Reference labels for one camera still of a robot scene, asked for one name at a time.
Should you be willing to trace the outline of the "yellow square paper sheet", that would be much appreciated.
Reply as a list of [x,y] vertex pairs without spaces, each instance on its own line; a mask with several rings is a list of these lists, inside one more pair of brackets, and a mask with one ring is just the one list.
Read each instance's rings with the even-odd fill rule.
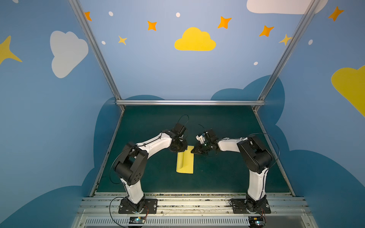
[[177,164],[176,164],[176,172],[184,173],[184,174],[193,174],[194,173],[194,154],[192,154],[192,150],[194,146],[188,146],[187,150],[184,152],[179,152],[177,154]]

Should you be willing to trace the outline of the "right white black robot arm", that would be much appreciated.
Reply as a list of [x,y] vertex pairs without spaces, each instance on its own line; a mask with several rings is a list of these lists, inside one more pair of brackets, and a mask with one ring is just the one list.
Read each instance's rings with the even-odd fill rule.
[[213,133],[205,132],[197,135],[198,143],[193,154],[207,154],[211,150],[240,153],[249,169],[249,187],[246,199],[233,205],[233,209],[245,207],[248,213],[271,213],[266,195],[266,179],[273,157],[265,145],[256,137],[218,139]]

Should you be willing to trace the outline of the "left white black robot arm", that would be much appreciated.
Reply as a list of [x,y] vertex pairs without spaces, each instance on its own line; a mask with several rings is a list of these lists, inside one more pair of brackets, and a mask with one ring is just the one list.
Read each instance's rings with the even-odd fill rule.
[[156,137],[139,143],[128,143],[115,159],[112,169],[119,176],[126,191],[126,204],[133,213],[141,213],[145,207],[145,194],[141,187],[147,161],[161,150],[180,153],[187,149],[184,139],[186,128],[163,130]]

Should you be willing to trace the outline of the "right green circuit board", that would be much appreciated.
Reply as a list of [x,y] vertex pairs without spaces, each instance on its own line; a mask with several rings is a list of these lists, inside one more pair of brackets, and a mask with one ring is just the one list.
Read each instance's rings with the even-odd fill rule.
[[261,217],[249,217],[249,228],[262,228],[265,225]]

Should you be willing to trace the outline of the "green circuit board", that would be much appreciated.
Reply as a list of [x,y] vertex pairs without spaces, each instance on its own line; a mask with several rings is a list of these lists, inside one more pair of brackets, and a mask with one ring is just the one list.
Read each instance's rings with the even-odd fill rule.
[[249,217],[249,228],[262,228],[265,225],[261,217]]
[[145,224],[146,219],[143,217],[130,217],[128,224]]

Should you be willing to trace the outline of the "left green circuit board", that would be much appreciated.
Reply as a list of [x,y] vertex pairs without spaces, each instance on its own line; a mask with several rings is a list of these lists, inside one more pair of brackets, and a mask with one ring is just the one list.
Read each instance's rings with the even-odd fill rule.
[[143,217],[130,217],[128,224],[145,224],[146,219]]

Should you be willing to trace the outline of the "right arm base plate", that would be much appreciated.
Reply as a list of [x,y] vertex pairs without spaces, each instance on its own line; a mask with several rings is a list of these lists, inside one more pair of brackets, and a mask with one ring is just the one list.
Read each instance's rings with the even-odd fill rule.
[[229,204],[234,214],[271,214],[266,198],[254,201],[252,199],[230,199]]

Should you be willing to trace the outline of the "rear aluminium frame crossbar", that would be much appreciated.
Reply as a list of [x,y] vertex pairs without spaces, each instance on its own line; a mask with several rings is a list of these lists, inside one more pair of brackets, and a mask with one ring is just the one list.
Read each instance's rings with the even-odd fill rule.
[[265,101],[225,101],[225,100],[116,100],[117,105],[222,105],[222,106],[263,106]]

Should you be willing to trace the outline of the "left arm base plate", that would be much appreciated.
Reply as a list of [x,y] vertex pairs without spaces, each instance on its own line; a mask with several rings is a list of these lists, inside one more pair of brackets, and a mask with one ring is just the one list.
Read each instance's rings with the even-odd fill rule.
[[119,214],[156,214],[158,205],[158,199],[145,199],[142,198],[137,204],[132,203],[128,199],[122,199],[119,205]]

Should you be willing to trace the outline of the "front aluminium rail bed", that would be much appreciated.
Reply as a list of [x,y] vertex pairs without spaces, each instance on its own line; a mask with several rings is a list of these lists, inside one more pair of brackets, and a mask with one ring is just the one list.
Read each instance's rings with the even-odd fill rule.
[[[303,197],[289,193],[268,193],[267,200],[271,214],[234,214],[229,204],[230,199],[244,199],[243,193],[147,193],[146,199],[158,199],[156,214],[119,214],[118,209],[122,194],[113,192],[96,193],[93,197],[84,198],[72,224],[74,228],[116,228],[85,227],[87,218],[106,217],[112,220],[120,217],[261,217],[264,228],[316,228],[317,223]],[[249,226],[172,226],[144,227],[144,224],[120,226],[120,228],[249,228]]]

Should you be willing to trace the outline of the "left aluminium frame post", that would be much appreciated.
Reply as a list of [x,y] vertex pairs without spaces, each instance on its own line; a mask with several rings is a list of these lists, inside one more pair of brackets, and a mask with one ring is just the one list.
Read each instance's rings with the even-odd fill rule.
[[82,30],[89,42],[89,45],[91,47],[91,49],[93,50],[93,53],[100,65],[100,68],[106,78],[106,81],[116,99],[116,102],[119,100],[122,100],[121,95],[119,93],[119,90],[116,86],[116,83],[112,77],[112,74],[109,70],[109,67],[107,66],[107,63],[105,61],[105,58],[103,57],[103,54],[100,50],[100,47],[97,43],[97,40],[92,32],[91,26],[88,23],[88,20],[86,19],[86,16],[84,14],[82,5],[80,3],[80,1],[78,0],[69,0],[68,1],[79,21],[80,26],[82,27]]

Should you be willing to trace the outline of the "aluminium frame post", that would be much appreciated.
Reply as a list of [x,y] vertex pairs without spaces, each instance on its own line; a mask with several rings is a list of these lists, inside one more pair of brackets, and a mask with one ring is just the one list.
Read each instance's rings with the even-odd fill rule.
[[103,54],[100,50],[100,47],[97,43],[97,40],[92,32],[91,26],[88,23],[88,20],[86,19],[86,16],[84,14],[82,5],[80,3],[80,1],[78,0],[69,0],[68,1],[79,21],[80,26],[82,27],[82,30],[89,42],[89,45],[91,47],[91,49],[93,50],[93,53],[100,65],[100,68],[106,78],[106,81],[116,99],[116,102],[119,100],[122,100],[121,95],[119,93],[119,90],[116,86],[116,83],[112,77],[112,74],[109,70],[109,67],[107,66],[107,63],[105,61],[105,58],[103,57]]
[[291,54],[295,50],[298,42],[300,41],[301,37],[305,33],[307,27],[311,23],[313,17],[315,16],[315,11],[320,4],[320,0],[313,0],[309,3],[308,8],[306,9],[304,15],[302,16],[301,20],[299,21],[298,26],[296,27],[294,33],[292,34],[292,39],[289,41],[289,44],[286,46],[282,56],[280,57],[276,67],[274,68],[269,80],[265,84],[262,92],[260,93],[257,102],[260,105],[255,105],[253,107],[254,113],[257,113],[261,107],[261,104],[265,105],[265,99],[268,96],[269,92],[271,91],[272,87],[274,86],[276,80],[278,79],[281,71],[283,70],[284,66],[286,65],[287,61],[289,60]]

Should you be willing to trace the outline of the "right aluminium frame post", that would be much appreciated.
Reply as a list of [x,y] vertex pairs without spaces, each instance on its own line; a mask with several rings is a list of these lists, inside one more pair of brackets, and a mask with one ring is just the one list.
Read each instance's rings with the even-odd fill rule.
[[313,17],[315,16],[315,11],[320,4],[320,0],[313,0],[309,3],[308,8],[306,9],[304,15],[302,16],[301,20],[299,21],[298,26],[296,27],[294,33],[292,34],[292,39],[289,41],[289,44],[286,46],[282,56],[280,57],[276,67],[274,68],[269,80],[265,84],[262,92],[260,93],[257,102],[260,105],[255,105],[253,107],[254,113],[257,113],[261,107],[261,104],[265,105],[265,99],[268,96],[269,92],[271,91],[272,87],[274,86],[276,80],[278,79],[281,71],[283,70],[284,66],[286,65],[287,61],[289,60],[291,54],[295,50],[298,42],[300,41],[301,37],[305,33],[307,27],[311,23]]

